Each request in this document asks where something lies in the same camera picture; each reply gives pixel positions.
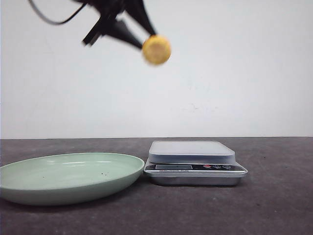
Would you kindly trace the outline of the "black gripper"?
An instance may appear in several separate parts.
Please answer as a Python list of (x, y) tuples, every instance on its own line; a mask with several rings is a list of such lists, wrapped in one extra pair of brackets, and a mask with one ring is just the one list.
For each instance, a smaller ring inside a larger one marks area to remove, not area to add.
[(116, 16), (124, 10), (150, 35), (157, 34), (150, 22), (143, 0), (80, 0), (79, 2), (94, 7), (100, 14), (98, 21), (83, 39), (85, 45), (92, 46), (99, 37), (108, 35), (141, 50), (142, 43), (129, 31), (123, 21), (116, 19)]

